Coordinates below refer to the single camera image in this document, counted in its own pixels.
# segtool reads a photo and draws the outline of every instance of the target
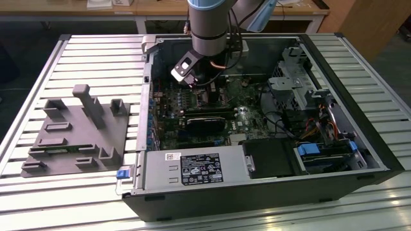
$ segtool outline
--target wooden table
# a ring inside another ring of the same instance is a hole
[[[288,4],[292,8],[276,7],[270,20],[310,21],[306,33],[316,33],[322,21],[330,10],[322,10],[312,0],[303,0],[302,3]],[[187,0],[138,0],[139,33],[146,34],[146,21],[150,20],[186,20],[188,4]]]
[[[328,10],[311,0],[276,7],[270,20],[310,21],[307,33],[315,33]],[[88,11],[87,0],[0,0],[0,21],[135,21],[140,34],[147,34],[146,21],[186,20],[187,0],[135,0],[130,7]]]
[[[87,10],[87,0],[0,0],[0,21],[136,21],[136,10],[138,0],[99,11]]]

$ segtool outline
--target aluminum extrusion table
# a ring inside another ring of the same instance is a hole
[[[310,36],[406,172],[327,203],[146,223],[122,202],[132,182],[118,187],[116,172],[21,178],[21,164],[45,118],[45,100],[88,84],[102,103],[131,103],[124,164],[136,160],[143,35],[71,36],[60,40],[0,145],[0,230],[386,230],[411,225],[411,110],[348,41]],[[326,87],[318,73],[319,83]]]

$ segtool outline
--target motherboard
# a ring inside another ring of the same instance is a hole
[[[226,87],[218,89],[214,102],[204,89],[187,89],[172,82],[166,88],[156,87],[162,150],[236,145],[270,136],[259,107],[262,83],[251,83],[244,76],[223,81]]]

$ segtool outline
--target warning label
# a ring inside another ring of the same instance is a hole
[[[180,156],[182,183],[184,185],[223,182],[223,170],[218,153]]]

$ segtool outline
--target barcode sticker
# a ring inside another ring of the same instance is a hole
[[[182,153],[166,153],[166,160],[180,160]]]

